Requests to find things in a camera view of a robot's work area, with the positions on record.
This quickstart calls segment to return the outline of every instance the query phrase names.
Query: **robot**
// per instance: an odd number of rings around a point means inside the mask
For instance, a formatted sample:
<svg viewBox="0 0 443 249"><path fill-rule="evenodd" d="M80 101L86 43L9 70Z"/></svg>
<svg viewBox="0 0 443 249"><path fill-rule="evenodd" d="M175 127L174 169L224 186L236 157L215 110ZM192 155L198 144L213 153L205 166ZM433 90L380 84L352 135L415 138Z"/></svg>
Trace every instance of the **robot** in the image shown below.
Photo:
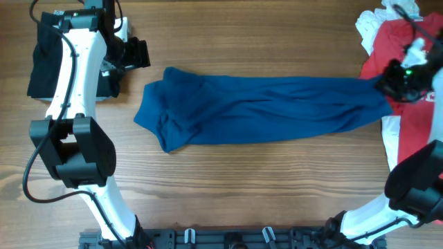
<svg viewBox="0 0 443 249"><path fill-rule="evenodd" d="M33 16L36 3L30 15L43 25ZM416 39L406 48L403 63L391 61L375 87L398 102L414 102L434 90L431 137L427 146L394 168L384 193L376 199L357 210L342 211L319 228L144 230L113 177L114 144L96 122L99 73L113 75L150 66L146 42L129 36L128 20L116 20L114 4L114 0L86 0L83 10L65 11L58 27L46 27L62 38L62 65L45 119L30 125L36 150L24 173L24 193L36 203L76 194L84 199L101 229L80 233L79 249L386 249L386 233L443 220L443 180L439 177L443 173L443 34L426 34L434 41L432 50L426 54L424 40ZM408 20L399 6L395 9ZM70 134L76 141L62 142ZM49 200L30 194L28 176L38 154L51 177L74 192Z"/></svg>

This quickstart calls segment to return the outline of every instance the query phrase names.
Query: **cable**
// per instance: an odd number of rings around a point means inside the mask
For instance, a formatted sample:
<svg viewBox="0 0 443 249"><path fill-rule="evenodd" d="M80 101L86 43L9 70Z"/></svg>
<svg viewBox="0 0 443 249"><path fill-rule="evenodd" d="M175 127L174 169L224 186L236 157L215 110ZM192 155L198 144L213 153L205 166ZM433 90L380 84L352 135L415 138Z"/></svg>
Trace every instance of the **cable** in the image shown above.
<svg viewBox="0 0 443 249"><path fill-rule="evenodd" d="M116 0L117 5L118 5L118 10L120 11L120 25L118 28L114 28L114 33L120 31L123 27L123 11L122 11L122 6L120 6L120 2L118 0Z"/></svg>
<svg viewBox="0 0 443 249"><path fill-rule="evenodd" d="M402 221L406 222L406 223L409 225L410 228L419 228L419 227L421 227L421 226L423 225L422 222L419 222L419 223L417 223L416 225L414 225L412 222L410 222L410 221L409 221L408 219L406 219L406 218L396 218L395 221L393 221L393 222L391 222L391 223L388 223L388 224L382 226L382 227L379 228L379 229L376 229L376 230L374 230L374 231L372 231L372 232L367 232L367 233L365 233L365 234L363 234L363 235L357 236L357 237L352 238L352 239L346 239L345 241L338 242L337 244L335 244L335 245L333 245L333 246L331 246L331 247L329 247L329 248L327 248L327 249L334 249L334 248L337 248L337 247L339 247L339 246L343 246L343 245L345 245L346 243L350 243L350 242L358 241L358 240L360 240L360 239L364 239L364 238L371 237L372 235L374 235L374 234L378 234L379 232L383 232L384 230L386 230L386 229L388 229L388 228L390 228L390 227L392 227L392 226L394 226L394 225L397 225L397 224L399 224L399 223L402 222Z"/></svg>
<svg viewBox="0 0 443 249"><path fill-rule="evenodd" d="M428 38L435 46L437 46L440 50L443 50L443 44L441 44L435 37L426 32L422 27L418 26L409 16L408 13L398 4L394 4L392 6L399 14L400 17L405 19L415 30L418 30L423 36Z"/></svg>
<svg viewBox="0 0 443 249"><path fill-rule="evenodd" d="M33 163L37 157L37 155L39 154L40 150L42 149L42 147L45 145L45 143L49 140L49 138L53 135L54 131L57 129L58 124L60 123L61 119L63 118L66 110L69 107L69 98L71 96L71 92L72 92L72 88L73 88L73 82L74 82L74 77L75 77L75 70L77 68L77 53L75 52L75 48L72 45L72 43L69 41L69 39L64 36L58 29L53 28L51 26L47 26L45 24L42 24L39 20L37 20L34 17L33 14L33 10L35 7L35 4L37 4L39 0L33 0L33 2L31 3L30 7L29 7L29 15L30 18L39 26L39 27L45 27L47 29L49 29L51 32L55 33L56 35L60 36L67 44L69 49L71 50L71 57L72 57L72 68L71 68L71 74L69 76L69 83L68 83L68 87L66 90L66 95L64 96L64 100L63 100L63 104L62 104L62 108L60 110L60 114L58 115L57 119L54 121L53 126L49 129L48 133L46 133L46 135L43 137L42 141L40 141L40 143L38 144L38 146L35 148L34 153L32 154L32 156L29 158L28 164L26 165L25 168L25 172L23 175L23 192L25 194L25 196L32 202L35 203L54 203L56 201L60 201L63 199L66 199L68 197L77 195L77 194L86 194L87 196L89 196L91 198L91 200L94 202L94 204L96 205L101 217L103 218L103 221L105 221L107 227L111 230L112 235L115 236L115 238L117 238L118 242L124 247L126 248L125 243L123 242L123 240L118 236L117 232L115 231L114 227L112 226L112 223L109 221L109 219L106 217L105 212L103 211L100 203L98 202L95 194L90 193L88 191L84 191L84 190L80 190L80 191L75 191L75 192L71 192L69 194L64 194L62 196L59 197L55 197L52 199L36 199L34 196L32 196L29 192L28 189L28 178L29 178L29 173L30 173L30 169L33 166Z"/></svg>

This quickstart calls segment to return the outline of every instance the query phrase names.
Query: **wooden table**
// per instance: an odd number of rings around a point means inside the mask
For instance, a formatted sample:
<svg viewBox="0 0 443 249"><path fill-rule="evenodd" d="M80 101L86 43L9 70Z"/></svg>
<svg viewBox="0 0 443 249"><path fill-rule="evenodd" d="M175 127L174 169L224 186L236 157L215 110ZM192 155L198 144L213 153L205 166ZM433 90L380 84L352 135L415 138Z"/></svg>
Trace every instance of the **wooden table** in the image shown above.
<svg viewBox="0 0 443 249"><path fill-rule="evenodd" d="M79 232L98 228L81 198L38 205L21 190L34 150L29 124L48 108L26 96L36 44L29 2L0 5L0 248L77 248ZM42 2L38 17L81 7ZM427 15L441 12L443 1L419 6ZM134 35L147 41L152 66L129 73L118 98L98 103L97 116L116 146L117 183L144 228L322 225L382 193L388 166L379 122L317 138L187 146L171 154L133 122L143 86L161 79L166 66L216 75L356 77L368 56L354 23L380 0L122 1L122 7ZM30 189L41 198L70 191L40 159ZM442 228L402 228L388 243L441 248Z"/></svg>

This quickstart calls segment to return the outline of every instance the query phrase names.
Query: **folded blue cloth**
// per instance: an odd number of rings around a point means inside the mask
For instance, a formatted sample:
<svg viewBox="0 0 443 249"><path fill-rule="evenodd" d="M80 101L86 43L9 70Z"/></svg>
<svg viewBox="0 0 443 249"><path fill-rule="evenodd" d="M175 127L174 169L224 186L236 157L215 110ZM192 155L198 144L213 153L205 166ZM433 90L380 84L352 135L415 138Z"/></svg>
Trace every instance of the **folded blue cloth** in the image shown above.
<svg viewBox="0 0 443 249"><path fill-rule="evenodd" d="M166 68L134 122L165 152L186 144L272 142L342 132L391 114L378 78L229 77Z"/></svg>

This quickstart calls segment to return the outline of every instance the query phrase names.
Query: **blue garment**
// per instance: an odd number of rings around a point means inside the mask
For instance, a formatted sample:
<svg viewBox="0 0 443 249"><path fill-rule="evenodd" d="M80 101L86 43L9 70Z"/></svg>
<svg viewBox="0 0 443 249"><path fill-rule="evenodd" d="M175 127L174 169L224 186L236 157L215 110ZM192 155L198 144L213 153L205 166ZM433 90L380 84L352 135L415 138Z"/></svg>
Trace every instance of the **blue garment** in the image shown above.
<svg viewBox="0 0 443 249"><path fill-rule="evenodd" d="M229 77L166 68L134 122L165 152L186 144L272 142L342 132L391 114L378 78Z"/></svg>

